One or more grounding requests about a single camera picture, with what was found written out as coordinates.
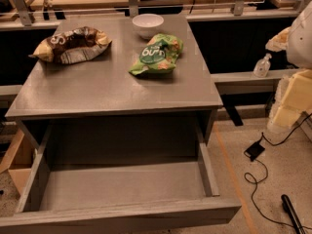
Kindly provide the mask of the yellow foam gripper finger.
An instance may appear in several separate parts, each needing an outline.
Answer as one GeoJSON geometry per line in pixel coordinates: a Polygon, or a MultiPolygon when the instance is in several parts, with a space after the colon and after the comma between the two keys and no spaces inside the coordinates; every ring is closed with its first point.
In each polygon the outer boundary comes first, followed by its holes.
{"type": "Polygon", "coordinates": [[[265,49],[272,52],[285,51],[288,46],[289,33],[289,27],[283,29],[266,43],[265,49]]]}
{"type": "Polygon", "coordinates": [[[304,111],[312,109],[312,70],[284,76],[277,87],[267,128],[273,133],[289,130],[304,111]]]}

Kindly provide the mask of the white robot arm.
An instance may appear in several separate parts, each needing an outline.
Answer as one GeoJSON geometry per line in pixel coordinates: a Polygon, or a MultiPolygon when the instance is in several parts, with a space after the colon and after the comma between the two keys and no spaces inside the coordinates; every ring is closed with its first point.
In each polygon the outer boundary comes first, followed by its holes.
{"type": "Polygon", "coordinates": [[[290,27],[271,38],[265,48],[285,51],[287,61],[298,67],[291,77],[278,83],[275,102],[269,114],[267,128],[274,133],[290,129],[301,113],[312,109],[312,2],[290,27]]]}

